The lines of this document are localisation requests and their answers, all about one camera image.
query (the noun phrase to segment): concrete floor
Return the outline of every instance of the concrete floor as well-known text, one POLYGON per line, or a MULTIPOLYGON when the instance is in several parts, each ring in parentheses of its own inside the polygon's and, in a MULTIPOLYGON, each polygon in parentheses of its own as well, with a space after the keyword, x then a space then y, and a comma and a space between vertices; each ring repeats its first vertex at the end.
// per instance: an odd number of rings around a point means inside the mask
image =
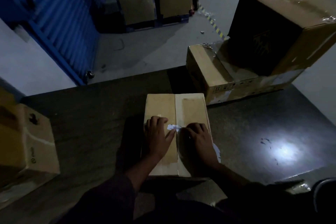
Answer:
MULTIPOLYGON (((229 31, 239 0, 200 0, 220 30, 229 31)), ((196 12, 187 24, 129 34, 103 34, 90 83, 185 65, 187 47, 220 40, 209 21, 196 12)), ((332 47, 294 85, 336 124, 336 46, 332 47)))

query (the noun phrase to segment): dark sleeve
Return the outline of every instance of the dark sleeve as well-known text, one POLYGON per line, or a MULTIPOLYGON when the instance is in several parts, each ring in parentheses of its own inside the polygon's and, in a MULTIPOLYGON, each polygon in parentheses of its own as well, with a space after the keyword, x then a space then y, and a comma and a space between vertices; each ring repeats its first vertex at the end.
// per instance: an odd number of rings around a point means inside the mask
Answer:
POLYGON ((59 220, 63 223, 128 223, 133 221, 135 192, 124 175, 114 176, 86 192, 59 220))
POLYGON ((296 222, 302 213, 293 195, 259 183, 245 186, 234 199, 234 204, 245 223, 296 222))

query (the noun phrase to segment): left hand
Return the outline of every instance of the left hand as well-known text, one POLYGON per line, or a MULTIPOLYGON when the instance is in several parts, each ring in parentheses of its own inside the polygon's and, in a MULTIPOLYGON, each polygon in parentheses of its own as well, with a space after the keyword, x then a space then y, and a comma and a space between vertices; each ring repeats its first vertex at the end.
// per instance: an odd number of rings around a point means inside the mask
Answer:
POLYGON ((167 118, 152 116, 143 127, 149 147, 149 154, 157 157, 159 160, 166 155, 176 132, 176 129, 173 129, 165 135, 163 125, 167 121, 167 118))

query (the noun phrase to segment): table surface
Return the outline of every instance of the table surface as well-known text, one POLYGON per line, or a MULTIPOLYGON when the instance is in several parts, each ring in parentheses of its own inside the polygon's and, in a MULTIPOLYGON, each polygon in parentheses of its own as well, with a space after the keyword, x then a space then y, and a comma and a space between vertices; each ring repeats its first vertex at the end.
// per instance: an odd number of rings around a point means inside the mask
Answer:
MULTIPOLYGON (((193 91, 179 67, 24 98, 50 118, 61 175, 0 211, 0 222, 44 223, 75 204, 137 155, 148 93, 193 91)), ((208 116, 221 162, 250 180, 271 183, 336 160, 336 127, 294 86, 208 106, 208 116)))

